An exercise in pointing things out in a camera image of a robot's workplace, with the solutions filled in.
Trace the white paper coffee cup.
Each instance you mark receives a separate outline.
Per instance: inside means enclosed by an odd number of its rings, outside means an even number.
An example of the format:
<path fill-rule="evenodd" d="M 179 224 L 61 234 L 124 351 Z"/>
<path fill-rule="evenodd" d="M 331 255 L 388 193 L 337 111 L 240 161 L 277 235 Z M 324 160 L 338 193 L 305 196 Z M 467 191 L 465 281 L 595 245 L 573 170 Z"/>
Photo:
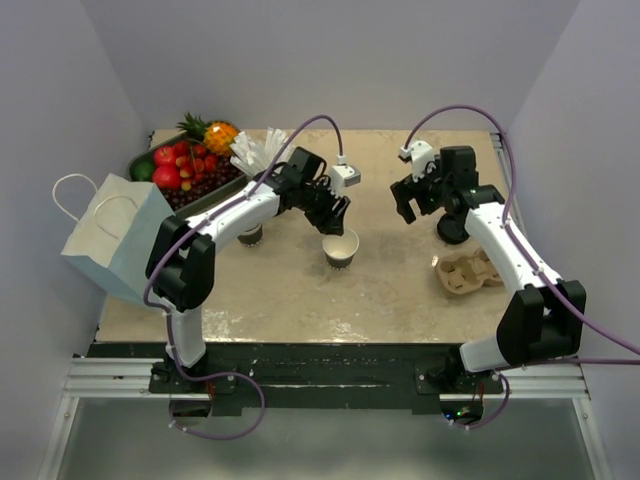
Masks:
<path fill-rule="evenodd" d="M 322 239 L 325 259 L 331 268 L 341 270 L 351 265 L 360 246 L 353 229 L 345 229 L 341 236 L 327 235 Z"/>

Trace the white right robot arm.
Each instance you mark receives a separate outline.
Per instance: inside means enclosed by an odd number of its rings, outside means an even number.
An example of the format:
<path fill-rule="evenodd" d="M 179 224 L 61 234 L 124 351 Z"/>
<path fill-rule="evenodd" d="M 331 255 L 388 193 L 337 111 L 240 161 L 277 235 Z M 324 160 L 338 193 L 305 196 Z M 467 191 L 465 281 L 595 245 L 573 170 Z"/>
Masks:
<path fill-rule="evenodd" d="M 391 192 L 405 222 L 444 209 L 437 224 L 440 238 L 449 244 L 475 239 L 512 295 L 494 335 L 459 347 L 458 360 L 445 369 L 448 386 L 466 393 L 480 382 L 482 371 L 575 354 L 586 291 L 577 281 L 563 280 L 539 255 L 520 251 L 528 242 L 498 189 L 480 184 L 474 150 L 435 150 L 415 141 L 401 148 L 399 157 L 411 172 L 392 184 Z"/>

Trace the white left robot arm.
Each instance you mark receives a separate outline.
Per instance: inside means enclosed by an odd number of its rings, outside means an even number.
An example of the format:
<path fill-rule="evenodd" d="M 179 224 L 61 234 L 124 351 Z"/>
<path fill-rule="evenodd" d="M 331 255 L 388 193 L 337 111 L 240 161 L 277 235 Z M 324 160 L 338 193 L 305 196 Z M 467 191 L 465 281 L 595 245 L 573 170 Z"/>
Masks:
<path fill-rule="evenodd" d="M 251 181 L 239 193 L 186 220 L 162 221 L 150 254 L 143 300 L 164 311 L 166 351 L 174 361 L 171 378 L 185 392 L 200 390 L 207 368 L 202 304 L 215 285 L 217 255 L 251 228 L 298 209 L 323 235 L 344 234 L 351 200 L 333 191 L 328 179 L 310 180 L 280 171 Z"/>

